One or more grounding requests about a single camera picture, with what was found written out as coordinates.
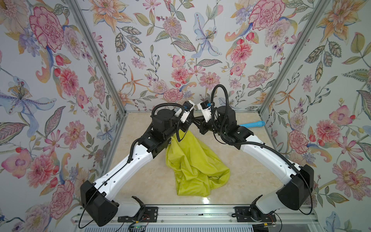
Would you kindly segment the lime green trousers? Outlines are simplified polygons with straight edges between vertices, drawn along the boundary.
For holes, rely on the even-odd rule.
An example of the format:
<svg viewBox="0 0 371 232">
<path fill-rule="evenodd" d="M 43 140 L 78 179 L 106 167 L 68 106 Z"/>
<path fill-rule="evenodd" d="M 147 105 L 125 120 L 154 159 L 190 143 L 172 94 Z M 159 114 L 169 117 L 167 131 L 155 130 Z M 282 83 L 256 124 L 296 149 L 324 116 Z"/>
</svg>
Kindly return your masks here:
<svg viewBox="0 0 371 232">
<path fill-rule="evenodd" d="M 171 137 L 166 148 L 166 165 L 175 175 L 179 196 L 207 197 L 229 181 L 231 170 L 221 159 L 191 132 L 179 132 Z"/>
</svg>

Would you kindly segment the black leather belt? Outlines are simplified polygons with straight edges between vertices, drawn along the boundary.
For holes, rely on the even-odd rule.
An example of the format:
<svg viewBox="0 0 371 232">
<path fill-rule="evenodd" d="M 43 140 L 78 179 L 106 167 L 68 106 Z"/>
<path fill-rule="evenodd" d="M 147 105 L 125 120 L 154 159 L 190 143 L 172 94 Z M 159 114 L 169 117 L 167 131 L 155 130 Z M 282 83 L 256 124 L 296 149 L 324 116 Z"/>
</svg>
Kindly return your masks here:
<svg viewBox="0 0 371 232">
<path fill-rule="evenodd" d="M 208 126 L 204 116 L 195 117 L 193 114 L 189 114 L 184 122 L 180 119 L 176 124 L 175 134 L 178 142 L 181 142 L 184 139 L 191 125 L 195 125 L 202 135 L 205 135 L 208 132 Z M 182 138 L 180 136 L 180 131 L 183 131 L 185 133 Z"/>
</svg>

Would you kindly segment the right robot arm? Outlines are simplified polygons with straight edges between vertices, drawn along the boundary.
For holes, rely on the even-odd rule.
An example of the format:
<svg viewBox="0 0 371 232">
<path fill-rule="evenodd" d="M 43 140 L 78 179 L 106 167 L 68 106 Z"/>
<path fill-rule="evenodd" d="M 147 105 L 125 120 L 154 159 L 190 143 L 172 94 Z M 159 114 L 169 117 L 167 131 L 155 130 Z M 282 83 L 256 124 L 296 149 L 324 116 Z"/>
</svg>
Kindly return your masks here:
<svg viewBox="0 0 371 232">
<path fill-rule="evenodd" d="M 193 117 L 192 122 L 201 134 L 208 131 L 218 134 L 225 144 L 251 155 L 282 183 L 278 190 L 258 196 L 250 204 L 246 216 L 253 221 L 262 221 L 282 208 L 300 210 L 305 201 L 311 199 L 314 190 L 312 167 L 290 161 L 266 145 L 251 130 L 237 123 L 235 111 L 229 106 L 215 108 L 204 101 L 197 105 L 197 109 L 201 110 L 202 116 Z"/>
</svg>

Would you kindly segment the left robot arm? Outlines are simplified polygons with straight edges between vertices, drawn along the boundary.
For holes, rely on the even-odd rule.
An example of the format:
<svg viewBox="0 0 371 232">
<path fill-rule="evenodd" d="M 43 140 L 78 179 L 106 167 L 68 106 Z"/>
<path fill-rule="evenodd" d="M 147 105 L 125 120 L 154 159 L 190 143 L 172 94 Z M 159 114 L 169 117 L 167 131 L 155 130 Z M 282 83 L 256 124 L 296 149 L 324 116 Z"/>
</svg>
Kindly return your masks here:
<svg viewBox="0 0 371 232">
<path fill-rule="evenodd" d="M 129 155 L 107 174 L 94 182 L 85 181 L 80 187 L 83 211 L 99 227 L 108 224 L 123 209 L 114 198 L 122 187 L 142 167 L 151 162 L 170 143 L 179 131 L 192 124 L 195 103 L 161 103 L 151 113 L 151 123 L 144 134 L 133 141 Z"/>
</svg>

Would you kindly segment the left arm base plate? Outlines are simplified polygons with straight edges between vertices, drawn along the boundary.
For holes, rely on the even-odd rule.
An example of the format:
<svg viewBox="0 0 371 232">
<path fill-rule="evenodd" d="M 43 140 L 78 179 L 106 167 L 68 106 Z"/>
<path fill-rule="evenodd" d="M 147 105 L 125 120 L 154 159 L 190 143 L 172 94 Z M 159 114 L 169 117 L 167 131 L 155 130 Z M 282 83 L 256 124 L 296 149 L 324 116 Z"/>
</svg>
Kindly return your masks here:
<svg viewBox="0 0 371 232">
<path fill-rule="evenodd" d="M 157 222 L 158 207 L 148 206 L 138 197 L 132 196 L 120 203 L 116 216 L 118 222 Z"/>
</svg>

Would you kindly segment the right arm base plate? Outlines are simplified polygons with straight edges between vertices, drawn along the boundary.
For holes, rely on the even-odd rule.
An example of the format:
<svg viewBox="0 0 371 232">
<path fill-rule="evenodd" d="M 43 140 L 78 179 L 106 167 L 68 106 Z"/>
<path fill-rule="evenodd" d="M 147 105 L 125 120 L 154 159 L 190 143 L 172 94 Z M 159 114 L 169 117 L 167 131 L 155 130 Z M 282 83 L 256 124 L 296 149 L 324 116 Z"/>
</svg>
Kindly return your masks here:
<svg viewBox="0 0 371 232">
<path fill-rule="evenodd" d="M 270 214 L 263 214 L 256 206 L 257 201 L 262 197 L 257 197 L 251 205 L 248 206 L 236 206 L 234 207 L 234 213 L 232 217 L 237 219 L 237 222 L 262 222 L 262 223 L 273 223 L 276 222 L 276 216 Z"/>
</svg>

